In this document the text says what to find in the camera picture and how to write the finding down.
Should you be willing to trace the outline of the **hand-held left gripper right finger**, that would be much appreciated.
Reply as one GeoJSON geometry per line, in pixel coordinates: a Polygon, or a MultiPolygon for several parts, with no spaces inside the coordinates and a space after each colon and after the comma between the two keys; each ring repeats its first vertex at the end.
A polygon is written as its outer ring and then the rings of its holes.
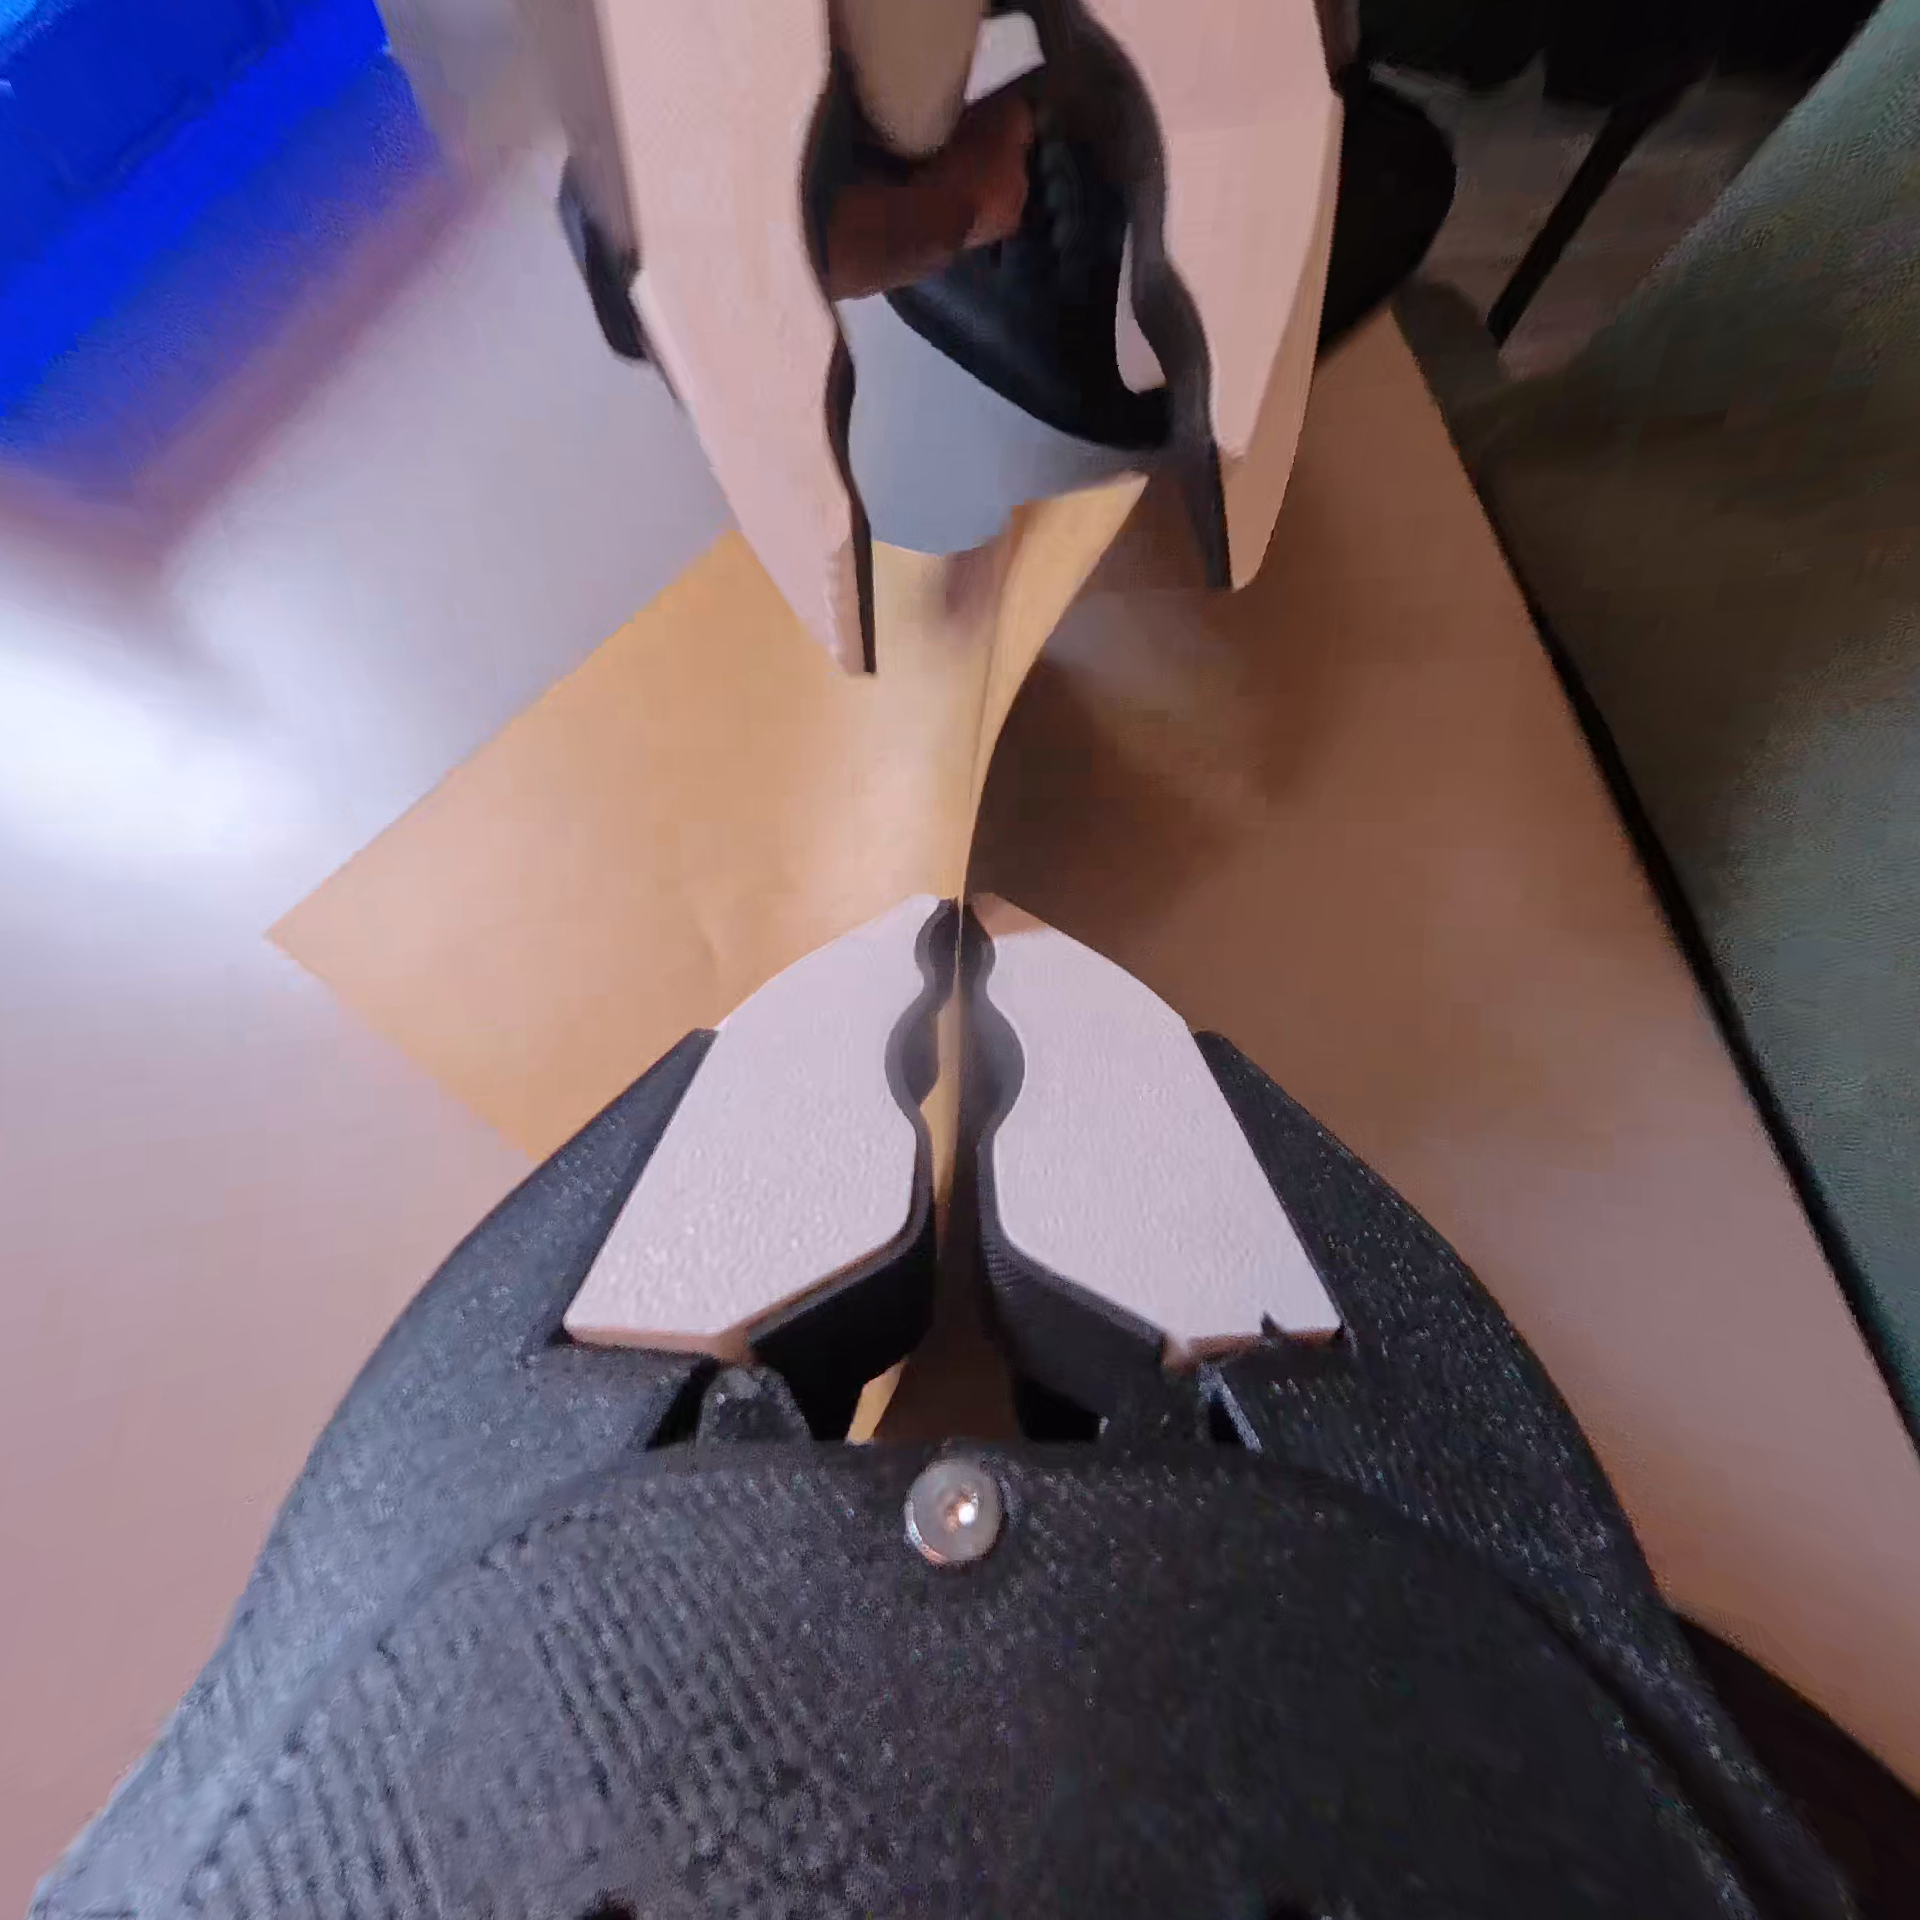
{"type": "Polygon", "coordinates": [[[1157,1418],[1207,1363],[1318,1349],[1342,1314],[1196,1034],[1021,904],[964,918],[973,1194],[1016,1389],[1157,1418]]]}

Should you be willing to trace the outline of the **person's right hand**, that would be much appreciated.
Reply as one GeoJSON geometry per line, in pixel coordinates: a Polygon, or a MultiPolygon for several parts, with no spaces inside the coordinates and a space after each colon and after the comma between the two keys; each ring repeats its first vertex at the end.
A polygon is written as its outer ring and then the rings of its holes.
{"type": "Polygon", "coordinates": [[[902,172],[859,164],[833,187],[820,249],[828,300],[909,288],[1017,232],[1035,124],[1021,103],[1008,108],[964,121],[938,154],[902,172]]]}

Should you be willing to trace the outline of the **blue plastic bin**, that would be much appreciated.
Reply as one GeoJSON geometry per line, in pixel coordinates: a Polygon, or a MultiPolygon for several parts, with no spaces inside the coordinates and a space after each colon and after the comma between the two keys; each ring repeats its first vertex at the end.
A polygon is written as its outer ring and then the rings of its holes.
{"type": "Polygon", "coordinates": [[[5,3],[4,468],[131,488],[327,354],[452,190],[378,3],[5,3]]]}

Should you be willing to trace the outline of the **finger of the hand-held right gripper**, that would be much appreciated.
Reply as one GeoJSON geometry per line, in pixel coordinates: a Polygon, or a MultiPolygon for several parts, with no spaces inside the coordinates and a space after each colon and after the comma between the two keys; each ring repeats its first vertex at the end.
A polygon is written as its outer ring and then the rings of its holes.
{"type": "Polygon", "coordinates": [[[831,103],[821,3],[598,3],[639,317],[766,575],[872,672],[872,536],[852,483],[852,358],[809,170],[831,103]]]}
{"type": "Polygon", "coordinates": [[[1129,214],[1126,300],[1169,394],[1164,464],[1209,589],[1262,567],[1332,261],[1332,3],[1066,3],[1064,61],[1129,214]]]}

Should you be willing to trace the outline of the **tan backed camouflage paper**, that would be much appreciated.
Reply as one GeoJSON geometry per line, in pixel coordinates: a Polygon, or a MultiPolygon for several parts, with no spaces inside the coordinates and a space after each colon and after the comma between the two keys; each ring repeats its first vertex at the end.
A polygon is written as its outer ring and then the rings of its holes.
{"type": "Polygon", "coordinates": [[[564,1310],[702,1034],[910,893],[956,902],[1008,712],[1142,479],[1013,512],[962,556],[875,546],[879,668],[803,636],[742,534],[365,842],[276,946],[530,1174],[402,1308],[376,1373],[478,1416],[507,1373],[658,1396],[710,1359],[594,1349],[564,1310]]]}

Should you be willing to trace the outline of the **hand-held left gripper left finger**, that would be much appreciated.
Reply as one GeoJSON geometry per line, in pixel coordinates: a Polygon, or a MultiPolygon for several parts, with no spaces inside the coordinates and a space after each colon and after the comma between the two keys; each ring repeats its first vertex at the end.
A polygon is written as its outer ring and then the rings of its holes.
{"type": "Polygon", "coordinates": [[[811,1433],[925,1341],[941,1273],[925,1116],[956,902],[910,893],[777,971],[699,1064],[564,1310],[594,1349],[756,1363],[811,1433]]]}

